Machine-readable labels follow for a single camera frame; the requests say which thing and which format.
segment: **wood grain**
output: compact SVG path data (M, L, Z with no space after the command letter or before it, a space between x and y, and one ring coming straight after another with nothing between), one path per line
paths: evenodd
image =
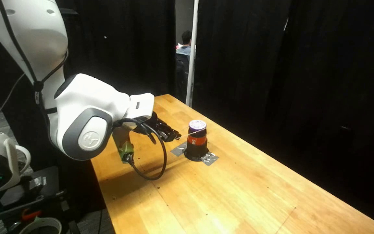
M170 95L154 111L182 135L190 120L207 123L211 166L169 151L157 181L123 164L113 140L92 159L113 227L119 233L374 233L374 220L308 181ZM162 165L162 150L131 133L135 163L148 175Z

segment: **white pole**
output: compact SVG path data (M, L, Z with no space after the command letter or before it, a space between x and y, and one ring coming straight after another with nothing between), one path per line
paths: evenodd
M193 31L191 35L190 66L188 69L187 98L186 98L186 105L188 105L189 107L191 107L192 100L193 100L194 62L196 60L197 12L198 10L199 10L199 0L194 0Z

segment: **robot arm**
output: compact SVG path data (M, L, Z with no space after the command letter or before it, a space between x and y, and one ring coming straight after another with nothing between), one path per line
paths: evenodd
M128 96L85 74L65 81L68 39L55 1L0 0L0 42L34 85L49 139L67 156L93 158L105 148L114 122L151 118L152 94Z

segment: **person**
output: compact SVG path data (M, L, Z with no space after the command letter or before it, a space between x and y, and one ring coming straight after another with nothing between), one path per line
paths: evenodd
M181 35L181 38L183 40L183 45L181 48L177 50L178 54L183 54L188 56L188 60L190 61L190 51L191 51L191 31L187 30L183 32Z

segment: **black curtain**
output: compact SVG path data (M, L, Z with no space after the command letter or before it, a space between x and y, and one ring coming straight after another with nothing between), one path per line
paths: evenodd
M200 3L193 106L374 219L374 1L252 4Z
M129 95L169 92L175 77L174 0L58 0L57 4L67 8L61 9L69 38L66 78L86 73ZM0 44L0 105L21 74ZM103 199L92 164L71 160L50 145L33 97L24 78L3 110L17 141L30 151L32 168L59 166L61 186L74 197L80 213L99 210Z

